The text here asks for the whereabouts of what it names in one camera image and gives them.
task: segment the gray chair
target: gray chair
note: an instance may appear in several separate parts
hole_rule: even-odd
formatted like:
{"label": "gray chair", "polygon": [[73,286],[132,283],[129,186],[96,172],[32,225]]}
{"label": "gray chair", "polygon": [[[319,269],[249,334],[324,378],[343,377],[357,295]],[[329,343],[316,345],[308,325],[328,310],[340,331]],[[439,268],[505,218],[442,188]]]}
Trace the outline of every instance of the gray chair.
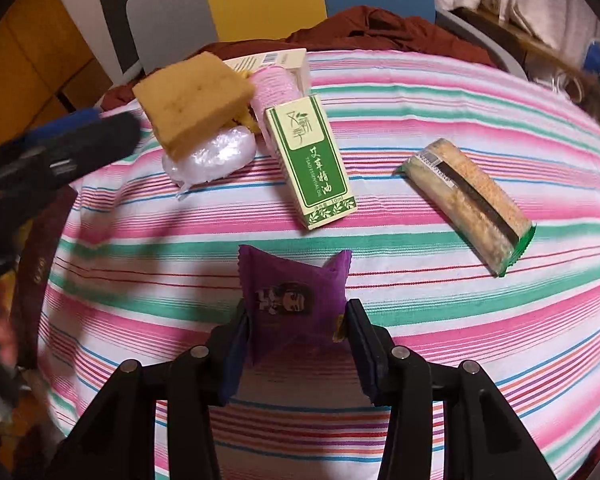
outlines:
{"label": "gray chair", "polygon": [[436,25],[448,30],[462,40],[481,46],[490,54],[491,59],[498,68],[504,70],[504,72],[509,72],[511,75],[525,81],[528,80],[520,63],[509,52],[462,18],[458,18],[448,10],[436,7]]}
{"label": "gray chair", "polygon": [[147,74],[218,40],[207,0],[128,0],[126,15]]}

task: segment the purple candy wrapper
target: purple candy wrapper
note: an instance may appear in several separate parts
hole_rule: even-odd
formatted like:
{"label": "purple candy wrapper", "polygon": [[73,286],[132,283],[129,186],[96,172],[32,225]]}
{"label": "purple candy wrapper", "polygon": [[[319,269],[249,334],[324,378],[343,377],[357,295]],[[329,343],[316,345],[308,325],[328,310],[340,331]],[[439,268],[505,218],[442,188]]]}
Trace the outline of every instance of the purple candy wrapper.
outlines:
{"label": "purple candy wrapper", "polygon": [[333,343],[338,316],[347,303],[350,263],[351,251],[315,267],[240,246],[238,270],[251,320],[252,364],[299,337],[319,346]]}

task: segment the white cardboard box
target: white cardboard box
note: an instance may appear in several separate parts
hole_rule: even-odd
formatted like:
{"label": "white cardboard box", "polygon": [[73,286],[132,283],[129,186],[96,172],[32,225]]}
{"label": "white cardboard box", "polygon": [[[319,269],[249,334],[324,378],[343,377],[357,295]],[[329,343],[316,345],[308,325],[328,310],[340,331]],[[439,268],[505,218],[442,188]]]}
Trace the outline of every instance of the white cardboard box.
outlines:
{"label": "white cardboard box", "polygon": [[236,72],[240,72],[240,70],[255,72],[264,66],[279,65],[289,70],[296,78],[302,95],[307,96],[311,91],[311,76],[309,75],[309,63],[306,60],[305,48],[292,48],[252,54],[251,56],[234,57],[233,59],[227,59],[225,63]]}

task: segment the green box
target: green box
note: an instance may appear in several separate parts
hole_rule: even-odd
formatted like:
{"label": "green box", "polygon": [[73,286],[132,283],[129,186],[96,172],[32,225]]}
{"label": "green box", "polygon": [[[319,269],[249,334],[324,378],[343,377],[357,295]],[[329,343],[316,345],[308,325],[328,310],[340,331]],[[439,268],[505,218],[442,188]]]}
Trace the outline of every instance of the green box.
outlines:
{"label": "green box", "polygon": [[268,108],[276,155],[308,229],[357,211],[338,145],[315,95]]}

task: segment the red cloth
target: red cloth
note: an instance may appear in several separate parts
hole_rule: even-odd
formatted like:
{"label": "red cloth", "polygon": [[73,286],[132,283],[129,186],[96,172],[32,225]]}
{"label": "red cloth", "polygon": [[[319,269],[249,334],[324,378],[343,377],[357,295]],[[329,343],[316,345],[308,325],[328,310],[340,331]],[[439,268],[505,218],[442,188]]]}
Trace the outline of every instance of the red cloth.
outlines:
{"label": "red cloth", "polygon": [[[315,27],[298,30],[283,40],[211,43],[195,54],[206,50],[220,59],[231,59],[288,48],[306,48],[309,51],[401,50],[454,57],[495,67],[486,50],[456,38],[423,18],[401,18],[388,10],[366,6],[343,10]],[[134,95],[131,89],[135,83],[133,81],[107,92],[102,101],[102,109],[113,110],[132,101]]]}

